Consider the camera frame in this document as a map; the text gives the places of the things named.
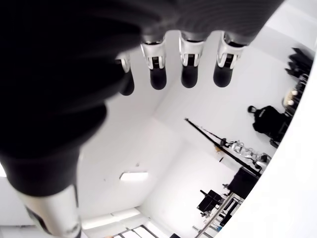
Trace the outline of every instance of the white wall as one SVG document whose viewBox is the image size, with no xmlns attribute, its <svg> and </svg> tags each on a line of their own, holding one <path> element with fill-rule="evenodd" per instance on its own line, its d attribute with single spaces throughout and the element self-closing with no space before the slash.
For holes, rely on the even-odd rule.
<svg viewBox="0 0 317 238">
<path fill-rule="evenodd" d="M 200 190 L 222 194 L 222 184 L 232 181 L 234 172 L 206 152 L 185 144 L 164 178 L 139 210 L 172 233 L 192 238 L 202 228 L 203 218 L 197 206 L 204 198 Z"/>
<path fill-rule="evenodd" d="M 7 178 L 0 178 L 0 194 L 0 225 L 34 224 Z"/>
<path fill-rule="evenodd" d="M 107 128 L 118 134 L 113 132 L 111 138 L 99 133 L 84 149 L 78 179 L 83 219 L 141 205 L 183 143 L 156 119 L 139 121 L 139 126 L 129 121 L 124 127 Z M 119 177 L 124 171 L 148 171 L 149 177 L 143 182 L 122 182 Z"/>
<path fill-rule="evenodd" d="M 315 50 L 316 8 L 315 0 L 287 0 L 267 21 L 266 26 Z"/>
<path fill-rule="evenodd" d="M 180 80 L 175 81 L 155 116 L 212 155 L 212 144 L 184 118 L 191 119 L 219 137 L 240 140 L 247 147 L 273 155 L 275 148 L 269 144 L 269 138 L 253 130 L 254 118 L 248 114 L 247 107 L 272 105 L 283 112 L 282 98 L 295 85 L 295 81 L 284 70 L 287 59 L 281 62 L 250 46 L 239 59 L 229 86 L 219 88 L 212 79 L 218 39 L 219 33 L 212 33 L 207 40 L 199 65 L 197 85 L 187 89 Z"/>
</svg>

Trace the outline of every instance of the black equipment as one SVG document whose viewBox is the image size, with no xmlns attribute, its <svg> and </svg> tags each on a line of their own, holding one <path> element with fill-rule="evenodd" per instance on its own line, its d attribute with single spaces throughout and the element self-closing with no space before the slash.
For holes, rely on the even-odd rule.
<svg viewBox="0 0 317 238">
<path fill-rule="evenodd" d="M 229 184 L 228 189 L 246 199 L 258 180 L 259 177 L 241 167 Z"/>
<path fill-rule="evenodd" d="M 203 195 L 205 195 L 205 198 L 198 205 L 197 209 L 199 209 L 203 213 L 211 211 L 214 207 L 219 206 L 221 204 L 223 198 L 218 193 L 212 190 L 210 190 L 209 193 L 205 193 L 202 190 L 200 190 L 200 192 Z"/>
</svg>

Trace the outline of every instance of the robotic hand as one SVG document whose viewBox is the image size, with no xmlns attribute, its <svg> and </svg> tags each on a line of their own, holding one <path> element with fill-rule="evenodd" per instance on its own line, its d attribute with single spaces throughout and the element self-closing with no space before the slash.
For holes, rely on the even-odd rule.
<svg viewBox="0 0 317 238">
<path fill-rule="evenodd" d="M 215 83 L 282 0 L 21 0 L 0 6 L 0 161 L 34 223 L 80 237 L 76 169 L 81 145 L 106 118 L 105 99 L 130 95 L 129 49 L 142 44 L 155 89 L 166 85 L 165 39 L 180 30 L 182 84 L 197 82 L 204 41 L 220 39 Z"/>
</svg>

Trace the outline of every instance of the ceiling light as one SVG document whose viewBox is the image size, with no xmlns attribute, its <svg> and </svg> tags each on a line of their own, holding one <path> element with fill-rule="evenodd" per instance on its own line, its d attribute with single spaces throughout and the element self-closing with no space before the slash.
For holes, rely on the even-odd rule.
<svg viewBox="0 0 317 238">
<path fill-rule="evenodd" d="M 0 164 L 0 177 L 6 177 L 5 171 L 1 164 Z"/>
<path fill-rule="evenodd" d="M 147 179 L 148 172 L 124 172 L 120 176 L 122 181 L 144 181 Z"/>
</svg>

